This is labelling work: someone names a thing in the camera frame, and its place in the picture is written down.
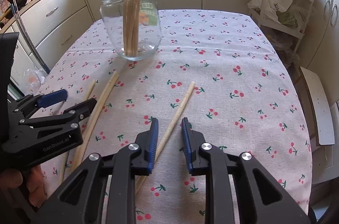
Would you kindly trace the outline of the black frying pan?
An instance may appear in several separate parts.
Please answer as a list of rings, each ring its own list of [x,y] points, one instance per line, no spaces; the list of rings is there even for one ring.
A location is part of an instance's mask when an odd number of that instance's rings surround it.
[[[20,9],[22,9],[26,5],[27,0],[16,0],[16,3],[17,3],[17,9],[20,10]],[[13,13],[11,11],[11,7],[10,6],[6,10],[5,14],[6,14],[5,18],[7,18],[7,19],[11,19],[13,17]]]

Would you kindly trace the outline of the clear glass jar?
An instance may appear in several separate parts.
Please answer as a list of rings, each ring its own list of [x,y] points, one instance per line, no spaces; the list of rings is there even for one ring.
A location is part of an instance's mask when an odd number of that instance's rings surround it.
[[[152,56],[162,39],[155,0],[101,0],[100,13],[108,37],[122,58],[139,61]]]

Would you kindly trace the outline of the floral plastic bag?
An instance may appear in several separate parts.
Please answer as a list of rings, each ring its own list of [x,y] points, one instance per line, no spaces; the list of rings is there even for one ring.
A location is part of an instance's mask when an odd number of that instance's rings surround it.
[[[47,78],[47,73],[43,69],[27,69],[24,74],[24,79],[22,83],[23,93],[28,94],[37,94],[39,88],[45,82]]]

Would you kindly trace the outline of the white rolling storage cart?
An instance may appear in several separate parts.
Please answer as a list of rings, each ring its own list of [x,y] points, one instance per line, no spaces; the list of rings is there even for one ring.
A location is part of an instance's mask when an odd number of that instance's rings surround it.
[[[314,0],[250,0],[249,12],[285,66],[297,64]]]

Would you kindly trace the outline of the cherry print tablecloth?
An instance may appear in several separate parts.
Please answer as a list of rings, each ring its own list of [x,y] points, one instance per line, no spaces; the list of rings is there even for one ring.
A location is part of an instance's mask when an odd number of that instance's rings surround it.
[[[207,10],[160,12],[162,40],[142,61],[117,55],[101,21],[59,59],[39,93],[64,89],[68,99],[41,109],[61,114],[89,95],[102,105],[85,155],[108,155],[133,142],[158,119],[163,137],[179,108],[192,129],[221,151],[251,153],[308,210],[312,159],[306,121],[288,72],[246,15]]]

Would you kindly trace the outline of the white small stool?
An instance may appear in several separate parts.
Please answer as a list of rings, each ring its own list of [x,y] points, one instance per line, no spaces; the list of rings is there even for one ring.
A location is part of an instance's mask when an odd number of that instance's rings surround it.
[[[300,67],[299,71],[310,101],[316,146],[334,145],[335,135],[332,115],[321,80],[316,73],[306,68]]]

